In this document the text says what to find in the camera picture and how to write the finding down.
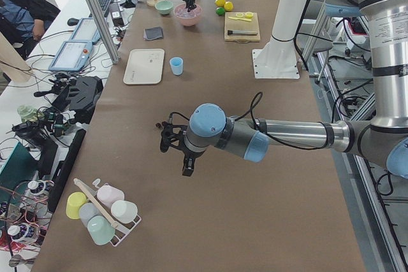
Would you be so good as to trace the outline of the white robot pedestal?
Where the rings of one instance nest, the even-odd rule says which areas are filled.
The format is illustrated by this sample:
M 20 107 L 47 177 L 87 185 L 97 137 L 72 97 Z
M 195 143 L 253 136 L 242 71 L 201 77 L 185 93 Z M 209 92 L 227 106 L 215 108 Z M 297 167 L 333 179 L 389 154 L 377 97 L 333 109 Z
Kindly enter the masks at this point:
M 279 0 L 270 41 L 254 49 L 252 63 L 257 79 L 298 79 L 295 35 L 307 0 Z

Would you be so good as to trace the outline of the white upturned cup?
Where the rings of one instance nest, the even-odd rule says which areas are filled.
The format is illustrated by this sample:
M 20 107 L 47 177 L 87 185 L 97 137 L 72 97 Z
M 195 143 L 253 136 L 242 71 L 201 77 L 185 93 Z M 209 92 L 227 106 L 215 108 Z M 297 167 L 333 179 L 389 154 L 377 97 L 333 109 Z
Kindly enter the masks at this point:
M 114 202 L 110 208 L 112 215 L 121 223 L 128 224 L 138 215 L 138 207 L 135 203 L 125 200 Z

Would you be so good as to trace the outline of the light blue cup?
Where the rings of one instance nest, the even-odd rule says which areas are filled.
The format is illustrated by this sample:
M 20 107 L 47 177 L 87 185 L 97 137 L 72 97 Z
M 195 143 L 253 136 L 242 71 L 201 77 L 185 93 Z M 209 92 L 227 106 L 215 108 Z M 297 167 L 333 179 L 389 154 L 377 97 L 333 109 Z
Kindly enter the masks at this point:
M 184 61 L 181 57 L 172 57 L 170 59 L 171 71 L 174 75 L 180 76 L 183 73 Z

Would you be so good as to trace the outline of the grey upturned cup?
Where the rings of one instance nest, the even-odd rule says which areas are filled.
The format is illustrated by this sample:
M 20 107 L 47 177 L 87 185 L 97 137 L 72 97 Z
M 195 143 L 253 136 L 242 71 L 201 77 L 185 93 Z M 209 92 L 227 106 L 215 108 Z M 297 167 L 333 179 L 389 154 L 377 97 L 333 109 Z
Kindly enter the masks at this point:
M 91 202 L 83 204 L 79 209 L 79 217 L 83 225 L 87 227 L 89 221 L 99 214 L 99 210 Z

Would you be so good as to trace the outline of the wooden cutting board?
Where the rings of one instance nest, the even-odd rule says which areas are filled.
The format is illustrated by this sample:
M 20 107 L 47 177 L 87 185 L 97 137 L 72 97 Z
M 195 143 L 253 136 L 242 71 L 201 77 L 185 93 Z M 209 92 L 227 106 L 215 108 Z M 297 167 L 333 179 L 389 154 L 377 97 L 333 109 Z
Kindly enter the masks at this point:
M 260 30 L 258 23 L 258 14 L 254 13 L 252 22 L 244 22 L 239 20 L 231 20 L 228 16 L 235 17 L 236 12 L 227 12 L 225 13 L 224 18 L 224 40 L 225 41 L 234 41 L 234 42 L 260 42 Z M 227 30 L 243 30 L 243 31 L 258 31 L 256 36 L 242 36 L 242 35 L 227 35 Z

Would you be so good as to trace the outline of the cream rabbit tray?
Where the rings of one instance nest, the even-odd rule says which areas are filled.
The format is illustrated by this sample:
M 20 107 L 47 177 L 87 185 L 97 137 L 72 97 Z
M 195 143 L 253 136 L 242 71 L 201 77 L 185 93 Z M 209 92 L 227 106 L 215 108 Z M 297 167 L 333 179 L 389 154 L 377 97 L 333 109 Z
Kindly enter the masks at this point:
M 133 49 L 129 53 L 123 82 L 126 85 L 155 85 L 162 79 L 164 50 Z

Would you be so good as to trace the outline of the steel muddler black tip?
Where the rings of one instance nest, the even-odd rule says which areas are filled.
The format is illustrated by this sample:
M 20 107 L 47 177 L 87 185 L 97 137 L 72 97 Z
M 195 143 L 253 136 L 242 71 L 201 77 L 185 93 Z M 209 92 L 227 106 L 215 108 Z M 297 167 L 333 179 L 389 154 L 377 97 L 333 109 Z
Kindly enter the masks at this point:
M 258 35 L 258 31 L 227 30 L 227 35 L 256 36 Z

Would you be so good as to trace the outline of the pink bowl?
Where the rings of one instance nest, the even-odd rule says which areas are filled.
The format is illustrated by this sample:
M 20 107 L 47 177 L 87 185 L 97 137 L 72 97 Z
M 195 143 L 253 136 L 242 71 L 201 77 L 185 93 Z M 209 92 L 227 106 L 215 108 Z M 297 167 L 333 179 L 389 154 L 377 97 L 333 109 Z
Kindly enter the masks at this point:
M 202 11 L 198 4 L 191 11 L 188 11 L 185 4 L 180 4 L 173 9 L 173 14 L 183 26 L 189 27 L 196 25 L 201 20 Z

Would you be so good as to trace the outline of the green lime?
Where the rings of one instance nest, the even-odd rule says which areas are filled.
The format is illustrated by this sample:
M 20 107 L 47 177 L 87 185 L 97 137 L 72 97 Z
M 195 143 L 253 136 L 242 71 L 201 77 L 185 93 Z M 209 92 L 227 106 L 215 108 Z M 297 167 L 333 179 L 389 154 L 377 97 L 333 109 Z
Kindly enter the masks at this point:
M 221 8 L 221 7 L 218 7 L 218 8 L 215 10 L 215 12 L 216 12 L 219 16 L 224 16 L 224 14 L 225 14 L 225 9 L 224 9 L 224 8 Z

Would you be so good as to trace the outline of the clear ice cubes pile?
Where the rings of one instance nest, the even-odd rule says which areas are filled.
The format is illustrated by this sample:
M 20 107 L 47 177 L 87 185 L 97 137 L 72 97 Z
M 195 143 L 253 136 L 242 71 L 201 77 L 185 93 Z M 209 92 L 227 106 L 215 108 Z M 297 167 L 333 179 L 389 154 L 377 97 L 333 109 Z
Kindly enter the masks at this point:
M 186 6 L 181 4 L 180 6 L 175 7 L 174 14 L 181 19 L 193 19 L 200 16 L 201 7 L 196 5 L 195 10 L 188 12 Z

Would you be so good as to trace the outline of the yellow lemon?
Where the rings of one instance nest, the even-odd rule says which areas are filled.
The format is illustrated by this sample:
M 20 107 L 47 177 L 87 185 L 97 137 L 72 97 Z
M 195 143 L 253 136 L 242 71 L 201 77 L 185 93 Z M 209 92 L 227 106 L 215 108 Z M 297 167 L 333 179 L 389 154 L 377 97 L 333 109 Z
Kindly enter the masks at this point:
M 225 11 L 233 11 L 234 5 L 231 1 L 226 1 L 223 6 Z
M 226 3 L 226 0 L 215 0 L 214 3 L 215 3 L 215 5 L 217 7 L 222 7 L 223 8 L 225 3 Z

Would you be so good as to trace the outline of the grey folded cloth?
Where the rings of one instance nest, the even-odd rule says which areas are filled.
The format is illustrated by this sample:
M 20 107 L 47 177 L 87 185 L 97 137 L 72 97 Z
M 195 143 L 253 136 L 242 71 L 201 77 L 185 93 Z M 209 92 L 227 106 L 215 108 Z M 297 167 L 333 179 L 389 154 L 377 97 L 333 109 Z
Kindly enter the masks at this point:
M 163 39 L 164 35 L 162 27 L 151 27 L 144 29 L 143 38 L 146 41 Z

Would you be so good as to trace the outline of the mint upturned cup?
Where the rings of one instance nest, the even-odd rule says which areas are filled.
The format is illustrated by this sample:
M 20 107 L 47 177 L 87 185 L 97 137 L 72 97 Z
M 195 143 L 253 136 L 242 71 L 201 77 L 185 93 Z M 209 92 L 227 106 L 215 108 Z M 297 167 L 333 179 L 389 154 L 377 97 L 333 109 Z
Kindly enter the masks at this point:
M 101 215 L 96 215 L 88 221 L 87 230 L 97 245 L 109 243 L 115 235 L 115 229 L 109 221 Z

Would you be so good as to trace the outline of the pink upturned cup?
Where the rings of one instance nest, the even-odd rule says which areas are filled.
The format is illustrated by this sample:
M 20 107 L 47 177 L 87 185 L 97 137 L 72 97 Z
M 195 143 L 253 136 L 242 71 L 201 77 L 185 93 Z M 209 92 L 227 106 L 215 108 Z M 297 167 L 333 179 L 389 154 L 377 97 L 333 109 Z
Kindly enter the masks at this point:
M 97 199 L 107 208 L 111 208 L 114 202 L 123 201 L 124 193 L 111 185 L 103 185 L 97 191 Z

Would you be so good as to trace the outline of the yellow plastic knife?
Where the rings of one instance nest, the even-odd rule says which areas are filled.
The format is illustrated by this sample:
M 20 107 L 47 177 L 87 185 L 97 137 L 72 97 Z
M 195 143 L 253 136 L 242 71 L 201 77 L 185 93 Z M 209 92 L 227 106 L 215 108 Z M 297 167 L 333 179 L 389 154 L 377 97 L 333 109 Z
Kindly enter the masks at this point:
M 244 21 L 244 22 L 252 22 L 251 18 L 243 18 L 243 17 L 232 17 L 228 16 L 229 19 L 231 20 L 239 20 L 239 21 Z

